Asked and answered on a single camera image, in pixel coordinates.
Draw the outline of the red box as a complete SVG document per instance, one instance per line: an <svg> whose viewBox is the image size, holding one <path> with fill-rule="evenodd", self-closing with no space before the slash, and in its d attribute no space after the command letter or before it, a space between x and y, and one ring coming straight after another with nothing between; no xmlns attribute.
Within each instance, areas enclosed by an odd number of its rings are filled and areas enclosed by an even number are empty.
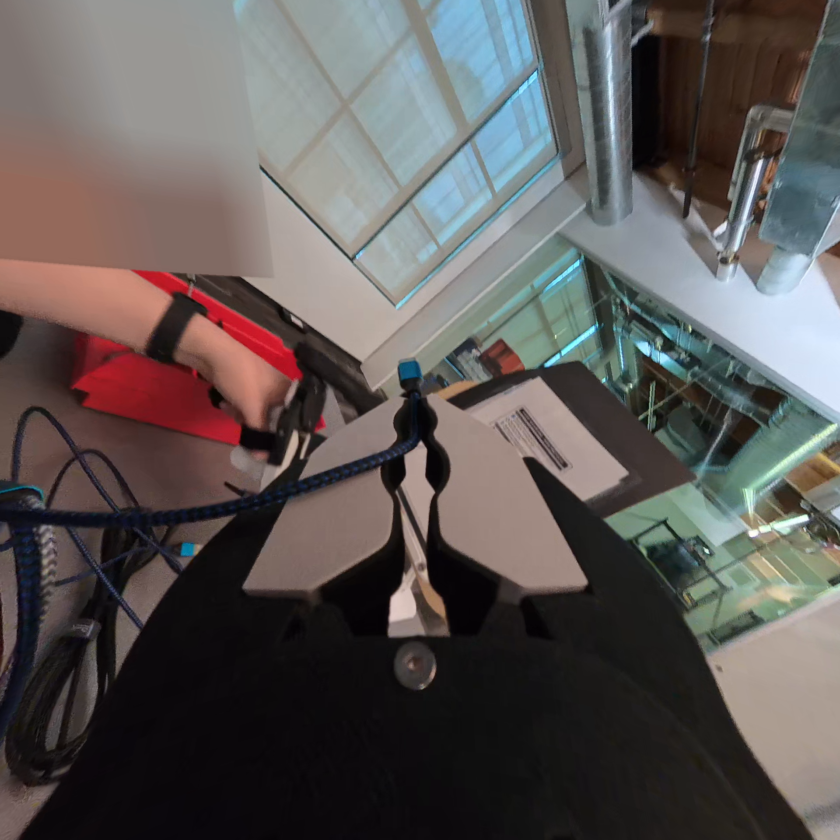
<svg viewBox="0 0 840 840"><path fill-rule="evenodd" d="M79 332L70 379L84 407L142 424L235 445L239 423L229 409L212 405L212 386L223 395L247 397L247 385L267 385L282 398L302 377L294 354L280 338L186 280L162 271L139 271L167 308L173 293L194 298L205 311L192 316L175 362L154 361L119 341Z"/></svg>

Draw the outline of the chrome pipe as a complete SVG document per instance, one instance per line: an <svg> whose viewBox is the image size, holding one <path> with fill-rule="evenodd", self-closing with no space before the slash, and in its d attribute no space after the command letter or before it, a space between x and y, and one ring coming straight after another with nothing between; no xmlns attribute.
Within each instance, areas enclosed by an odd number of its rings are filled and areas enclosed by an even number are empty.
<svg viewBox="0 0 840 840"><path fill-rule="evenodd" d="M787 134L794 115L794 105L760 103L748 111L729 183L728 215L711 233L717 248L716 278L719 282L730 281L737 272L739 251L753 225L763 180L770 163L778 155L764 149L764 135L768 132Z"/></svg>

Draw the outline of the dark box with white label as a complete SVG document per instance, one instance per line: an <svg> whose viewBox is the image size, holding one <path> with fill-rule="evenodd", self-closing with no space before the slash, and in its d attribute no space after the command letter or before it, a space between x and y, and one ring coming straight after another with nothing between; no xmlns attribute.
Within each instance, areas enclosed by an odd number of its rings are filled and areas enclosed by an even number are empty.
<svg viewBox="0 0 840 840"><path fill-rule="evenodd" d="M580 362L507 374L448 400L536 459L603 519L695 478Z"/></svg>

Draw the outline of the thin black rod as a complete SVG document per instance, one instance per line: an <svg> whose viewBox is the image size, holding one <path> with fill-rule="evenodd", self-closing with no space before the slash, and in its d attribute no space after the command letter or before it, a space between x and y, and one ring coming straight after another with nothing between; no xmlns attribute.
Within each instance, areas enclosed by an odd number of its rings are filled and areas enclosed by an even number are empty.
<svg viewBox="0 0 840 840"><path fill-rule="evenodd" d="M706 1L705 13L700 31L700 69L696 84L695 106L689 132L688 154L684 169L684 193L681 216L684 220L690 215L692 196L697 173L700 117L707 80L707 71L711 52L711 36L715 24L716 1Z"/></svg>

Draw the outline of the black wristband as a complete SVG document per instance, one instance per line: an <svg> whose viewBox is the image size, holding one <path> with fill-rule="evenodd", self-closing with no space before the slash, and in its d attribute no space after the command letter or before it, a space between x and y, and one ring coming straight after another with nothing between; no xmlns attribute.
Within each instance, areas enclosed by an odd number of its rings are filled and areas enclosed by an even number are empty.
<svg viewBox="0 0 840 840"><path fill-rule="evenodd" d="M148 338L143 354L159 364L175 364L175 353L184 333L196 317L207 316L207 308L183 292L171 295L171 302Z"/></svg>

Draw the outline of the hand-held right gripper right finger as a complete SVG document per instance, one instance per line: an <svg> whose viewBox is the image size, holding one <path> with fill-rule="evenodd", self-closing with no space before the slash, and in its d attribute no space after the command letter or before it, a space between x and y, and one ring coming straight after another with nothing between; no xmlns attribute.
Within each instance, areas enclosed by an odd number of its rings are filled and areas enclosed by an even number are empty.
<svg viewBox="0 0 840 840"><path fill-rule="evenodd" d="M424 408L427 569L444 603L583 592L586 575L517 450L437 395Z"/></svg>

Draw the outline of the person's left forearm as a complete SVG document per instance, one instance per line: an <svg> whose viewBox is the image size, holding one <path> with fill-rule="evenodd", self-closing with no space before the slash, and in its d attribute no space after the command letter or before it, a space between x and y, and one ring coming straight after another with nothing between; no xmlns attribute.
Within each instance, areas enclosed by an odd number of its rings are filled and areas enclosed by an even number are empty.
<svg viewBox="0 0 840 840"><path fill-rule="evenodd" d="M94 269L2 259L2 309L89 333L144 355L172 295L124 269ZM215 327L196 317L178 351L214 349Z"/></svg>

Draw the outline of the black case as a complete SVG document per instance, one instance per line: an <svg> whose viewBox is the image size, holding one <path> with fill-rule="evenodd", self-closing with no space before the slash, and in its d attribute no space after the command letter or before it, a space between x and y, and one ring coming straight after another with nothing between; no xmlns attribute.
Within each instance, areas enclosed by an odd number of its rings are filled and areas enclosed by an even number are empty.
<svg viewBox="0 0 840 840"><path fill-rule="evenodd" d="M184 281L187 292L203 299L216 322L260 344L277 344L289 351L304 373L330 386L339 403L356 415L384 402L383 393L367 384L355 357L244 278L178 273L175 277Z"/></svg>

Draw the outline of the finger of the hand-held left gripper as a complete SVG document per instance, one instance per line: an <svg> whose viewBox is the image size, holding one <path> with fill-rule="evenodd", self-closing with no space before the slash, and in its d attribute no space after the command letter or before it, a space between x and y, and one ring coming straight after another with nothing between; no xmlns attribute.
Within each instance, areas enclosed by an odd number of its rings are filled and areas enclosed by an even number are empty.
<svg viewBox="0 0 840 840"><path fill-rule="evenodd" d="M304 463L307 460L311 441L312 433L301 432L297 429L278 432L262 470L261 489L266 490L290 467Z"/></svg>

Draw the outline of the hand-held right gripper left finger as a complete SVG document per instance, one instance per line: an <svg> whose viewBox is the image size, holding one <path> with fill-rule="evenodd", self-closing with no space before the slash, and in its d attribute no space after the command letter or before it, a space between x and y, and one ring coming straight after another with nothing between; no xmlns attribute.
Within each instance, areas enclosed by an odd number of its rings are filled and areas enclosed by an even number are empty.
<svg viewBox="0 0 840 840"><path fill-rule="evenodd" d="M302 478L389 449L408 437L406 399L394 397L344 426L309 458ZM402 517L381 467L289 500L244 593L389 604L405 564Z"/></svg>

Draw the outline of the round metal duct pipe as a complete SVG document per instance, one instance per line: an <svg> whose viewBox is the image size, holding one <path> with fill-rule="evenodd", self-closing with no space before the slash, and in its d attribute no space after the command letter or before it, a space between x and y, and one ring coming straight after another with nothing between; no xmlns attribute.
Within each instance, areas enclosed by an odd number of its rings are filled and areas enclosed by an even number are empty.
<svg viewBox="0 0 840 840"><path fill-rule="evenodd" d="M591 215L612 227L633 211L632 4L595 2L581 30Z"/></svg>

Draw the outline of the large paned window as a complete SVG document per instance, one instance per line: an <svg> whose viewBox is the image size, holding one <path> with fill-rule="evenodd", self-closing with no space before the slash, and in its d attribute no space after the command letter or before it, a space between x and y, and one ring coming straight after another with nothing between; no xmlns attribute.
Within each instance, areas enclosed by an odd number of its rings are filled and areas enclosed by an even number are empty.
<svg viewBox="0 0 840 840"><path fill-rule="evenodd" d="M580 161L563 2L239 1L262 171L396 308Z"/></svg>

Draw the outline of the large galvanized duct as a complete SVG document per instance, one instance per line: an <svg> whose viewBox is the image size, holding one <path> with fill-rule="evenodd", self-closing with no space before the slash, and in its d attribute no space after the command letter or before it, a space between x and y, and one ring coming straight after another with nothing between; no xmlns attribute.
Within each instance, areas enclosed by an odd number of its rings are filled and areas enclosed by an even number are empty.
<svg viewBox="0 0 840 840"><path fill-rule="evenodd" d="M757 289L795 289L839 240L839 2L826 5L759 230L773 251Z"/></svg>

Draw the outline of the orange crate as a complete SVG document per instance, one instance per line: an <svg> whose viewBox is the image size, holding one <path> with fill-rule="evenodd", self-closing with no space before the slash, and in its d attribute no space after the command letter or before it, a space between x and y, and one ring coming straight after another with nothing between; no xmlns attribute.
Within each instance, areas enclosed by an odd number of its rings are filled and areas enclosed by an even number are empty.
<svg viewBox="0 0 840 840"><path fill-rule="evenodd" d="M503 339L494 342L479 356L482 366L493 379L526 370L515 350Z"/></svg>

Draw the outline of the person's left hand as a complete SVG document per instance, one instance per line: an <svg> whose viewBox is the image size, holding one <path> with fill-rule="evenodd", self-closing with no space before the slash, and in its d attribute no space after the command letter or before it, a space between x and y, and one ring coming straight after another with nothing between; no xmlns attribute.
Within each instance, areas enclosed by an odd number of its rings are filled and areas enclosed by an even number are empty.
<svg viewBox="0 0 840 840"><path fill-rule="evenodd" d="M239 345L179 351L176 359L209 382L222 396L225 412L252 432L272 432L272 419L294 385L289 377Z"/></svg>

